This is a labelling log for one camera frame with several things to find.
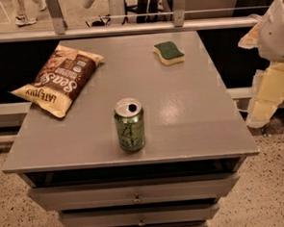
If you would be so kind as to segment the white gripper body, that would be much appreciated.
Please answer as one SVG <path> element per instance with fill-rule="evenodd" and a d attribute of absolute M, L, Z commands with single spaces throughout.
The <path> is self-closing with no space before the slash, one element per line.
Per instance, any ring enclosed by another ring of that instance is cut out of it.
<path fill-rule="evenodd" d="M 274 0 L 260 21 L 257 47 L 262 58 L 284 62 L 284 0 Z"/>

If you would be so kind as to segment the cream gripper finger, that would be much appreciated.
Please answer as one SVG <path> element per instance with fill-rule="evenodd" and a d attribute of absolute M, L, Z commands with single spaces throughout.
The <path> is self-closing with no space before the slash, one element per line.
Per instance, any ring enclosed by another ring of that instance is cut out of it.
<path fill-rule="evenodd" d="M 252 98 L 248 102 L 245 123 L 251 128 L 264 127 L 284 101 L 284 63 L 274 62 L 253 76 Z"/>
<path fill-rule="evenodd" d="M 244 49 L 253 49 L 257 47 L 258 34 L 259 34 L 259 26 L 257 23 L 253 26 L 247 34 L 245 34 L 240 41 L 238 42 L 238 46 Z"/>

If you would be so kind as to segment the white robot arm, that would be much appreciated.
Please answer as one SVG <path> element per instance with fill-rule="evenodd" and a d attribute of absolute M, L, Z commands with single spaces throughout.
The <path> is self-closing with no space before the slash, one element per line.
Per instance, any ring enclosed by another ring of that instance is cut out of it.
<path fill-rule="evenodd" d="M 257 70 L 251 87 L 245 123 L 264 127 L 284 101 L 284 0 L 274 0 L 264 16 L 242 37 L 238 46 L 257 48 L 270 65 Z"/>

